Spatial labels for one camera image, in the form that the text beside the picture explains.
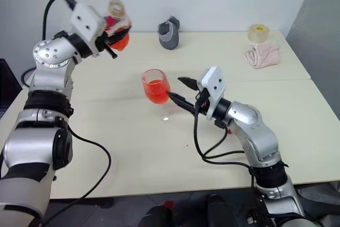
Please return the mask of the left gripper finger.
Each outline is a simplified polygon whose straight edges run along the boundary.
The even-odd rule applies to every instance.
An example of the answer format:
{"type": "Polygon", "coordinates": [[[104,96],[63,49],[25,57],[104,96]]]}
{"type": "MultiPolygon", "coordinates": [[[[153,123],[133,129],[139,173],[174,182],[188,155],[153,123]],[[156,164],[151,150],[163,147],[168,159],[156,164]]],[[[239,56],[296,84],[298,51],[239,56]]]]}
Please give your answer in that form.
{"type": "Polygon", "coordinates": [[[131,24],[130,23],[127,23],[127,24],[115,24],[111,27],[107,27],[106,28],[106,33],[109,37],[121,32],[121,31],[129,31],[131,28],[131,24]]]}
{"type": "Polygon", "coordinates": [[[129,31],[120,30],[108,37],[108,44],[110,46],[127,46],[129,43],[129,31]]]}

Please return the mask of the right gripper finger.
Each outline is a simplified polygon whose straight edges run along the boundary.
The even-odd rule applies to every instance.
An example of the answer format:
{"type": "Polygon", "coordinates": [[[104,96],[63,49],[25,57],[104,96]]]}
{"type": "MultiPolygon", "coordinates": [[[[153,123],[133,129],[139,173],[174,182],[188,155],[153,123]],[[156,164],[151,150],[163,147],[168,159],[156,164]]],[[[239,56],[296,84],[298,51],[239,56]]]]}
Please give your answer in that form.
{"type": "Polygon", "coordinates": [[[198,91],[198,85],[196,79],[192,79],[189,77],[178,77],[178,80],[186,85],[188,88],[198,91]]]}
{"type": "Polygon", "coordinates": [[[167,92],[167,95],[177,106],[190,112],[191,114],[195,114],[195,106],[188,102],[184,97],[170,91],[167,92]]]}

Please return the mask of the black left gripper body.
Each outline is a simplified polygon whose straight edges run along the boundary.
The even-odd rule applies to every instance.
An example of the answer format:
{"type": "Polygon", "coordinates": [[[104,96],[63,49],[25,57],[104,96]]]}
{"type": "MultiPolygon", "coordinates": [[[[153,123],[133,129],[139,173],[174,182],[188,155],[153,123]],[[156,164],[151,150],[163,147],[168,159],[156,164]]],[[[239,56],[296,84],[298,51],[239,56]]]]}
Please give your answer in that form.
{"type": "Polygon", "coordinates": [[[109,36],[104,31],[101,36],[97,37],[95,41],[95,46],[100,53],[106,51],[112,57],[112,59],[116,59],[117,54],[111,49],[111,45],[116,43],[117,41],[118,36],[116,35],[109,36]]]}

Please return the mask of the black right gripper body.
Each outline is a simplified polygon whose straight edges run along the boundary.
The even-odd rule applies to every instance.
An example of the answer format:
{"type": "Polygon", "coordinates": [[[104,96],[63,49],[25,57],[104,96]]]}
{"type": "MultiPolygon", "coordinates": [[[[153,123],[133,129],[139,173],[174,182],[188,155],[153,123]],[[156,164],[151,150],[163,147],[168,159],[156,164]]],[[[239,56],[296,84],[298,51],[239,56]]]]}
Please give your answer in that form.
{"type": "Polygon", "coordinates": [[[195,97],[195,110],[204,116],[206,116],[210,106],[209,97],[210,94],[207,88],[203,88],[195,97]]]}

